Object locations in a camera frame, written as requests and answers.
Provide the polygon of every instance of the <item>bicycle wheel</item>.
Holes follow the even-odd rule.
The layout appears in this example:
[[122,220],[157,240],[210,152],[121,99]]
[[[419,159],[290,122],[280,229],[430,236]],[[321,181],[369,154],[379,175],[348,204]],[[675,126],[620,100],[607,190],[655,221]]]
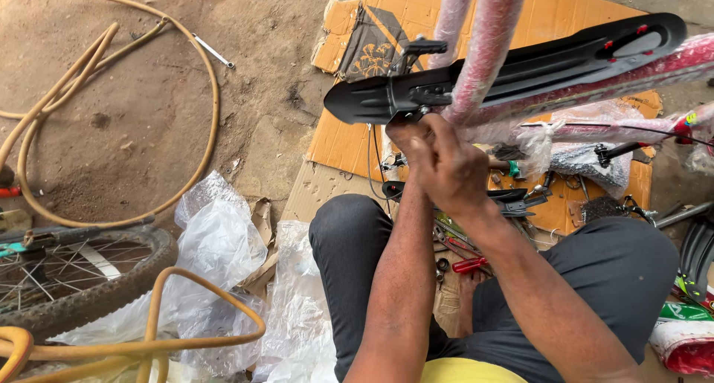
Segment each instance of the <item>bicycle wheel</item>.
[[44,252],[30,262],[0,259],[0,326],[27,329],[36,343],[129,304],[179,255],[174,237],[153,226],[105,231]]

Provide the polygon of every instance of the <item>man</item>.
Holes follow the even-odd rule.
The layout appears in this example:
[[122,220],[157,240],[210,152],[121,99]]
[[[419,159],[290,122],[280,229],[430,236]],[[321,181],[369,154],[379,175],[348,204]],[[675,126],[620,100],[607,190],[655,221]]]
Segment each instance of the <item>man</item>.
[[[396,224],[367,196],[343,195],[310,226],[340,382],[643,381],[638,363],[677,271],[662,233],[613,217],[537,253],[487,197],[487,156],[441,116],[388,134],[410,166]],[[461,285],[473,289],[461,293],[464,338],[431,314],[432,202],[495,271]]]

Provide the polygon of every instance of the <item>yellow shirt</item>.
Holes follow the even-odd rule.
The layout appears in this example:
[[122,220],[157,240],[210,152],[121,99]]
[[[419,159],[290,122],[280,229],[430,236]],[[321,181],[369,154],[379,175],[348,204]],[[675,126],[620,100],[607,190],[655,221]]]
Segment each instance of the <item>yellow shirt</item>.
[[440,358],[426,362],[421,383],[526,383],[512,371],[466,358]]

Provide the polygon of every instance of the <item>spanner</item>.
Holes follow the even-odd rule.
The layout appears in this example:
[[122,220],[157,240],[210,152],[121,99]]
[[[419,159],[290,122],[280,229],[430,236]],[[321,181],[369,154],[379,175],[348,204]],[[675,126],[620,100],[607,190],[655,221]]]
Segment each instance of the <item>spanner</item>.
[[212,49],[212,48],[210,47],[210,45],[206,44],[205,41],[201,40],[201,38],[198,37],[195,33],[191,33],[191,35],[193,36],[194,39],[196,39],[196,41],[199,42],[199,44],[201,44],[201,46],[202,46],[204,49],[208,50],[209,53],[213,54],[213,56],[216,57],[217,59],[219,59],[220,62],[223,62],[223,63],[226,65],[226,67],[231,68],[231,69],[233,69],[233,68],[236,67],[236,64],[234,64],[234,63],[230,62],[229,60],[223,58],[223,56],[221,56],[219,53],[217,53],[216,50]]

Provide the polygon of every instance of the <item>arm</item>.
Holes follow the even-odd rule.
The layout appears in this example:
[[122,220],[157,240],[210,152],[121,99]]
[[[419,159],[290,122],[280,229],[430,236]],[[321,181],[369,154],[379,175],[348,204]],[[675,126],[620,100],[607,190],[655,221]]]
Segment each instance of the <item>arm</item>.
[[408,178],[374,273],[362,343],[345,383],[421,378],[435,291],[432,226],[431,201],[415,178]]
[[486,256],[531,344],[567,382],[643,382],[615,334],[488,198],[488,157],[439,115],[424,122],[434,140],[412,139],[411,173]]

